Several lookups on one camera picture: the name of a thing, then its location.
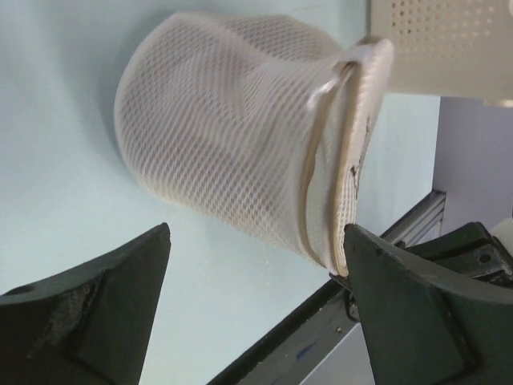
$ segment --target perforated plastic basket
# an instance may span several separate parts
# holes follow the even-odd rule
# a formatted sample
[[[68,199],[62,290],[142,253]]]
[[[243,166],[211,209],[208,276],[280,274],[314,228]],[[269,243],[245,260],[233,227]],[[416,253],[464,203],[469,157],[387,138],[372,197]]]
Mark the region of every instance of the perforated plastic basket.
[[[512,100],[512,8],[513,0],[371,0],[371,33],[396,46],[390,90]]]

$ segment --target mesh bag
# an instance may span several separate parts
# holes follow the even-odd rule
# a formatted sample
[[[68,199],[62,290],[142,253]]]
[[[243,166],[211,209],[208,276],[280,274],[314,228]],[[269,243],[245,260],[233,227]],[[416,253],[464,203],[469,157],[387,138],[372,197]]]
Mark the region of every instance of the mesh bag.
[[[344,51],[287,16],[174,14],[121,79],[123,159],[158,197],[347,275],[365,149],[393,49]]]

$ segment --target table surface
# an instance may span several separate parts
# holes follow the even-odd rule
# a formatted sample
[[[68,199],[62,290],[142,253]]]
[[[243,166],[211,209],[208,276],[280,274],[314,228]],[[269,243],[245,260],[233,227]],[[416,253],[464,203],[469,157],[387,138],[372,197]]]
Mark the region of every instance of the table surface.
[[[205,384],[328,274],[129,175],[112,108],[131,53],[177,10],[286,13],[343,45],[365,34],[354,0],[0,2],[0,293],[78,265],[166,221],[172,252],[142,384]],[[358,222],[380,233],[431,190],[439,98],[388,95],[361,182]]]

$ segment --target white plastic container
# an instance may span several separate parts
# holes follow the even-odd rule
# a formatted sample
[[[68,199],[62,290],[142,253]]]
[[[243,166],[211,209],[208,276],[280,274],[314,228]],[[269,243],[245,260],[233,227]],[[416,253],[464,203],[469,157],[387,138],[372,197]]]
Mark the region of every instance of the white plastic container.
[[[371,0],[396,46],[390,90],[513,107],[513,0]]]

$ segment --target gray wall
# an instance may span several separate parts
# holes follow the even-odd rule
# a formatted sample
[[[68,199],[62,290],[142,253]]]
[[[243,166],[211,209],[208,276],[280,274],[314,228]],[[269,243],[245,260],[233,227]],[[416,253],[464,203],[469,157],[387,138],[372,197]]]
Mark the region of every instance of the gray wall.
[[[513,206],[513,109],[442,98],[434,188],[447,192],[443,229],[469,221],[490,228]]]

